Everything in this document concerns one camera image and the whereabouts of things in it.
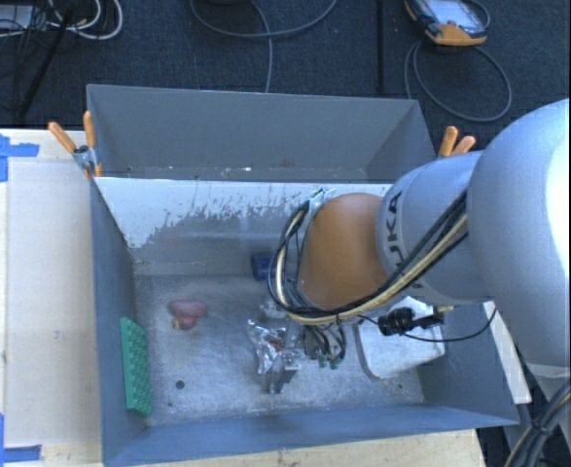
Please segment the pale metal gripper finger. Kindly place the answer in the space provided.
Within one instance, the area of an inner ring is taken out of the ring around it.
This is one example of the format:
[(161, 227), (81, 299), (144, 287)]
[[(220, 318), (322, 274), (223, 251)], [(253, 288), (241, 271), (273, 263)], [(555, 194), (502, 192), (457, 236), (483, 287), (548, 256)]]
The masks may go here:
[(283, 387), (289, 383), (296, 373), (299, 371), (299, 364), (295, 361), (285, 361), (278, 373), (278, 391), (281, 392)]
[(264, 372), (264, 392), (275, 394), (277, 390), (277, 378), (279, 377), (279, 356), (276, 356), (268, 364)]

